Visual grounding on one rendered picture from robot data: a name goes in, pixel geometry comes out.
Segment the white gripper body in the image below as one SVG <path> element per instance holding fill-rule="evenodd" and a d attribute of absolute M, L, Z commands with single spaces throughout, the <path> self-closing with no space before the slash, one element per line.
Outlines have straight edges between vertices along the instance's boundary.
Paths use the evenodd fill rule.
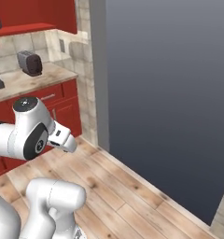
<path fill-rule="evenodd" d="M 73 153 L 77 149 L 77 141 L 73 135 L 69 135 L 63 144 L 63 151 Z"/>

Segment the narrow red drawer front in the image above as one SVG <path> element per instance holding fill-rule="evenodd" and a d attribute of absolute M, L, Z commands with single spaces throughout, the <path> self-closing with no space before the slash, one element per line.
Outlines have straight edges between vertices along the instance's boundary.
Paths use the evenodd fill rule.
<path fill-rule="evenodd" d="M 65 98 L 77 96 L 77 81 L 75 79 L 70 79 L 63 83 L 63 96 Z"/>

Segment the grey and black toaster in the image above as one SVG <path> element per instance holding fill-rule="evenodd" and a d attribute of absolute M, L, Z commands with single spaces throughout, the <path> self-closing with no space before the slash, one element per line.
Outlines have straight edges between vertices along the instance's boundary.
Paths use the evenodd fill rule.
<path fill-rule="evenodd" d="M 28 50 L 23 50 L 17 53 L 17 58 L 21 70 L 31 76 L 36 77 L 42 74 L 41 58 Z"/>

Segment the large grey fridge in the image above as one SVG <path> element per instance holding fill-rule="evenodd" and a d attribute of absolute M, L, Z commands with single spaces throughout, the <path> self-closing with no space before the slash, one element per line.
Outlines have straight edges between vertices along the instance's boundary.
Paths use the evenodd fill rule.
<path fill-rule="evenodd" d="M 89 0 L 101 147 L 202 222 L 224 194 L 224 0 Z"/>

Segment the red wall cabinet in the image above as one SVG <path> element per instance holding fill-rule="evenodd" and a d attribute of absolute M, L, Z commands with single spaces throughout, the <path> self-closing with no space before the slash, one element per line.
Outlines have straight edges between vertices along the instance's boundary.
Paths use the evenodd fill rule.
<path fill-rule="evenodd" d="M 0 36 L 53 28 L 75 34 L 75 0 L 0 0 L 0 21 Z"/>

